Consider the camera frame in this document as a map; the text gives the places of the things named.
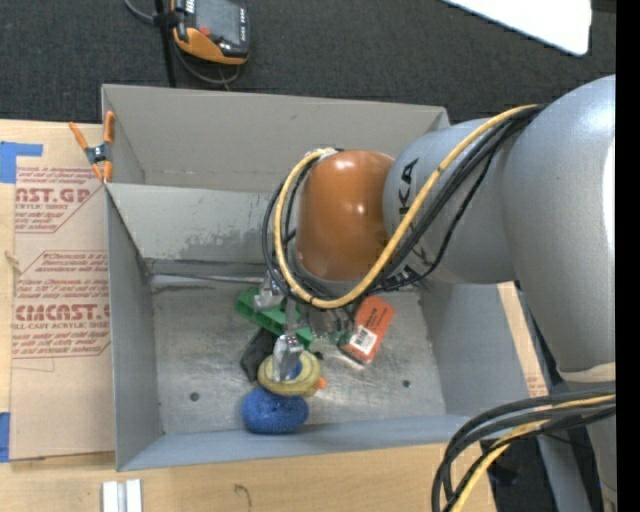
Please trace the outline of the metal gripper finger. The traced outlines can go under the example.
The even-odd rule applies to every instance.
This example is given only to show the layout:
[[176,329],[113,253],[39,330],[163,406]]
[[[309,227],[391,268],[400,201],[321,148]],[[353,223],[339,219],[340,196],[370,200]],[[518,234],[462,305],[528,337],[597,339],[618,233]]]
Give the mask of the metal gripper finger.
[[267,311],[279,307],[281,302],[282,290],[267,272],[253,297],[253,308],[258,312]]
[[273,349],[272,380],[283,382],[295,378],[300,372],[300,358],[303,351],[304,346],[296,335],[279,336]]

